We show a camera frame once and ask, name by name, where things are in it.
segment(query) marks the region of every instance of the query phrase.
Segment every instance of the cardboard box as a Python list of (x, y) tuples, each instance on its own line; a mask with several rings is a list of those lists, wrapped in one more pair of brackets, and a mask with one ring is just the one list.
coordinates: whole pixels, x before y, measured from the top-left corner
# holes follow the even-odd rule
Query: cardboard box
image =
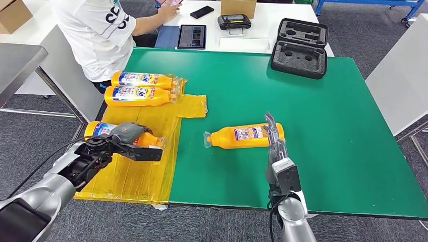
[(222, 0), (221, 15), (245, 14), (253, 19), (256, 2), (257, 0)]
[(0, 0), (0, 34), (12, 34), (31, 17), (22, 0)]

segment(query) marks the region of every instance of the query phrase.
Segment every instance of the black lettering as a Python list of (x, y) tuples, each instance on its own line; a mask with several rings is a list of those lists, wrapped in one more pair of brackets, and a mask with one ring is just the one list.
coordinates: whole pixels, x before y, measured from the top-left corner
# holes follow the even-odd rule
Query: black lettering
[(124, 29), (124, 28), (126, 28), (126, 22), (125, 22), (125, 21), (123, 21), (123, 22), (119, 25), (118, 29)]
[(107, 23), (113, 24), (115, 22), (115, 20), (117, 19), (117, 18), (115, 18), (115, 16), (117, 17), (119, 15), (120, 9), (117, 7), (112, 7), (110, 9), (110, 12), (111, 12), (111, 14), (109, 13), (105, 16), (105, 20), (107, 21)]
[(129, 15), (126, 15), (126, 18), (124, 21), (119, 25), (118, 29), (124, 29), (126, 28), (126, 23), (129, 21)]

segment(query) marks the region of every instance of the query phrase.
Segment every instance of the person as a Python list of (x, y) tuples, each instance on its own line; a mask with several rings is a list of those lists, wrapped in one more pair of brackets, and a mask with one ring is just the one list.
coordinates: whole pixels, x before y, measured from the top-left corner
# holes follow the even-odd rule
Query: person
[(134, 18), (118, 0), (50, 2), (76, 62), (100, 93), (111, 85), (112, 74), (125, 68), (134, 46), (154, 47), (157, 34), (148, 33), (173, 19), (181, 5), (167, 0), (157, 14)]

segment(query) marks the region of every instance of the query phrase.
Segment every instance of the smartphone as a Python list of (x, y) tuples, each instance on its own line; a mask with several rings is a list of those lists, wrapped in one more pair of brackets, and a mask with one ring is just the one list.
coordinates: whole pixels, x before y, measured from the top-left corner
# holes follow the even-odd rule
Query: smartphone
[(190, 16), (199, 19), (200, 17), (203, 17), (209, 13), (211, 13), (212, 11), (214, 11), (213, 8), (211, 8), (210, 6), (205, 6), (203, 8), (201, 8), (200, 10), (197, 10), (193, 13), (190, 14)]
[[(174, 5), (180, 4), (182, 1), (183, 1), (183, 0), (172, 0), (172, 2), (171, 2), (171, 6), (174, 6)], [(166, 3), (167, 3), (167, 0), (163, 1), (163, 2), (160, 4), (160, 6), (161, 6), (161, 7), (163, 7)]]

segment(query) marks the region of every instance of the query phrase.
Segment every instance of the white t-shirt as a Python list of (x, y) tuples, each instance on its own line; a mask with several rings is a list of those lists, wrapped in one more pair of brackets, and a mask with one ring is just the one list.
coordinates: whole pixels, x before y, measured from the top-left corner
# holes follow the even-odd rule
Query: white t-shirt
[(71, 45), (74, 58), (92, 82), (107, 81), (122, 71), (135, 42), (136, 20), (118, 0), (50, 0), (58, 26)]

